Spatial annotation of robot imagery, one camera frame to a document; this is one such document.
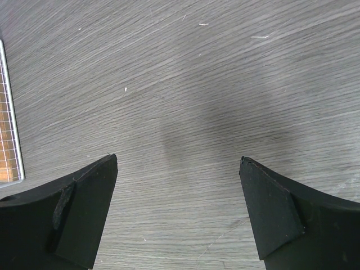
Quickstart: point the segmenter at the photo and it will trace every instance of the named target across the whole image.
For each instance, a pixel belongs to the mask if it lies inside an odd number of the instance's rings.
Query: white speck
[[[269,35],[266,35],[265,37],[251,37],[251,38],[268,38]]]

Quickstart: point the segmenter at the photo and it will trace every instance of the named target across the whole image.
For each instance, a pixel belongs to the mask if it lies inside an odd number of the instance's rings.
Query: gray wood grain surface
[[[1,0],[27,178],[0,196],[115,153],[95,269],[264,269],[242,155],[360,202],[359,11],[356,0]]]

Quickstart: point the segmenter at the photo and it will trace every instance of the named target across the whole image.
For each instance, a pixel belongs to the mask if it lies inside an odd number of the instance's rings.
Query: floor surface
[[[26,180],[0,197],[115,153],[95,269],[264,269],[242,155],[360,202],[359,12],[358,0],[2,0]]]

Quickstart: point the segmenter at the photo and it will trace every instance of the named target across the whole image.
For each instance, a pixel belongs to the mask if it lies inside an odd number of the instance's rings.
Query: wooden floor
[[[359,12],[358,0],[1,1],[26,180],[0,196],[115,153],[95,269],[264,269],[242,155],[360,202]]]

